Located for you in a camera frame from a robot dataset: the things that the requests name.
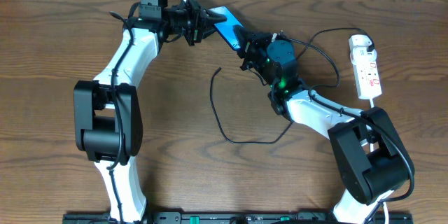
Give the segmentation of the blue Samsung smartphone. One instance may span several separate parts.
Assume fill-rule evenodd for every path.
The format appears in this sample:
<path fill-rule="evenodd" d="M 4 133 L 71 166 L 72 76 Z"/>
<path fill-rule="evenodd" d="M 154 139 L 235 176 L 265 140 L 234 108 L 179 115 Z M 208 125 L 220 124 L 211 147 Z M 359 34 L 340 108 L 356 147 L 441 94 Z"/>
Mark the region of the blue Samsung smartphone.
<path fill-rule="evenodd" d="M 226 21 L 216 23 L 214 26 L 232 50 L 237 51 L 240 49 L 240 44 L 234 32 L 234 26 L 241 26 L 242 24 L 226 6 L 215 7 L 211 11 L 226 17 Z"/>

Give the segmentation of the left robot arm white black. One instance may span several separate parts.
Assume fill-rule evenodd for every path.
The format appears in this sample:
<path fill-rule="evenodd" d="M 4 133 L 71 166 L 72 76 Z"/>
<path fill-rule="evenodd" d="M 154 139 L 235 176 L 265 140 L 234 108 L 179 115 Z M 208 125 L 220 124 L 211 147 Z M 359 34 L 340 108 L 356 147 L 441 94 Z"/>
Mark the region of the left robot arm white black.
<path fill-rule="evenodd" d="M 166 43 L 181 37 L 189 46 L 215 32 L 223 14 L 197 0 L 139 0 L 122 22 L 122 42 L 93 80 L 73 90 L 76 146 L 101 173 L 111 202 L 110 223 L 140 223 L 147 200 L 138 181 L 136 156 L 143 139 L 137 89 L 150 63 Z"/>

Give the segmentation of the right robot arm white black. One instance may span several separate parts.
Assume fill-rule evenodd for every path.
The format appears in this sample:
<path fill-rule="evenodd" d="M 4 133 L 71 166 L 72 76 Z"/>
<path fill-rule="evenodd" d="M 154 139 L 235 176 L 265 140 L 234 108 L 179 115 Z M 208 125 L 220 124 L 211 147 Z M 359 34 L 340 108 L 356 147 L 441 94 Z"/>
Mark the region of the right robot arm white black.
<path fill-rule="evenodd" d="M 342 223 L 369 223 L 379 207 L 408 198 L 415 168 L 384 109 L 366 111 L 326 99 L 299 77 L 292 38 L 235 25 L 243 70 L 254 70 L 271 87 L 272 108 L 292 123 L 329 139 L 345 191 L 332 210 Z"/>

